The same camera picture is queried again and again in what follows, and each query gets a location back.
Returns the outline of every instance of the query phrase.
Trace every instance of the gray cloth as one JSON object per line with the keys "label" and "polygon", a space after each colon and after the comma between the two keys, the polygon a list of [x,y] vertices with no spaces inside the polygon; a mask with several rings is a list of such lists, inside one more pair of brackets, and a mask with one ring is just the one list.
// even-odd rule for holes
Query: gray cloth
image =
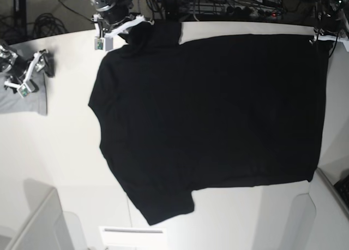
{"label": "gray cloth", "polygon": [[47,98],[44,73],[33,72],[32,80],[39,87],[36,93],[30,93],[22,98],[18,93],[13,94],[12,89],[4,89],[6,77],[0,75],[0,114],[11,112],[37,112],[40,115],[47,114]]}

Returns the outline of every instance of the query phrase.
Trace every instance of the white table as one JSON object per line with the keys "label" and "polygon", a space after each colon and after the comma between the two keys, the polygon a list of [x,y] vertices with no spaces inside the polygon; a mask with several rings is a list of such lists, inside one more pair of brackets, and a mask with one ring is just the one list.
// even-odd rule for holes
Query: white table
{"label": "white table", "polygon": [[[196,22],[183,25],[181,42],[246,33],[313,31],[311,27],[271,23]],[[13,202],[0,211],[0,226],[12,225],[16,229],[31,205],[38,201],[33,194],[40,190],[38,187],[45,188],[38,183],[42,182],[57,187],[64,211],[78,215],[87,244],[103,250],[99,225],[148,225],[127,200],[99,151],[99,123],[87,103],[105,53],[94,51],[93,37],[94,31],[84,31],[18,46],[24,52],[30,52],[28,48],[53,51],[56,77],[47,82],[48,116],[0,115],[0,186],[10,187],[2,195]],[[114,44],[120,47],[124,42],[116,38]],[[343,127],[349,131],[349,54],[342,45],[337,47],[329,66],[323,156],[330,148],[336,149],[332,146]],[[340,153],[349,154],[347,150]],[[342,156],[337,151],[333,154]],[[194,213],[171,218],[157,227],[167,229],[171,250],[276,250],[293,198],[309,189],[306,181],[268,187],[204,189],[193,192]]]}

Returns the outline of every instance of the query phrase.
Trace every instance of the t-shirt sleeve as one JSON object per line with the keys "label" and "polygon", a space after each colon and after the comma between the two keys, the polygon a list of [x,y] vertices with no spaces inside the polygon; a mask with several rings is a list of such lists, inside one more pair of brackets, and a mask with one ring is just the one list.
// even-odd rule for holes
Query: t-shirt sleeve
{"label": "t-shirt sleeve", "polygon": [[120,93],[115,62],[111,54],[101,62],[88,104],[100,123],[100,149],[111,172],[150,225],[193,212],[191,191],[161,188],[129,147],[128,116],[117,105]]}

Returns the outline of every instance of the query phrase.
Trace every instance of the black t-shirt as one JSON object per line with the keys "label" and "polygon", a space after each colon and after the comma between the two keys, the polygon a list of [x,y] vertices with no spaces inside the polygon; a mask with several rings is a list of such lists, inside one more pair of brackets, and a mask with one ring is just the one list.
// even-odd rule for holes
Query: black t-shirt
{"label": "black t-shirt", "polygon": [[179,45],[180,30],[158,24],[109,52],[89,102],[101,151],[148,223],[192,212],[194,190],[311,181],[328,51],[303,35]]}

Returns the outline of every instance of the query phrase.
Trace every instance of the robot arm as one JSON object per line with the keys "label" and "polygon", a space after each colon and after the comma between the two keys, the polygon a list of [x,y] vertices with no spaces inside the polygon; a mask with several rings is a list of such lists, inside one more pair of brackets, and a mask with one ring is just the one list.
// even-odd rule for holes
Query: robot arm
{"label": "robot arm", "polygon": [[113,37],[127,34],[130,29],[141,22],[149,22],[143,15],[130,13],[132,0],[90,0],[97,13],[93,15],[96,29],[95,49],[112,50]]}
{"label": "robot arm", "polygon": [[21,97],[26,97],[30,93],[37,91],[37,86],[32,80],[34,71],[44,73],[48,77],[53,77],[52,64],[49,64],[49,52],[47,50],[38,51],[33,58],[25,60],[14,49],[0,40],[0,76],[5,76],[5,89],[12,88]]}

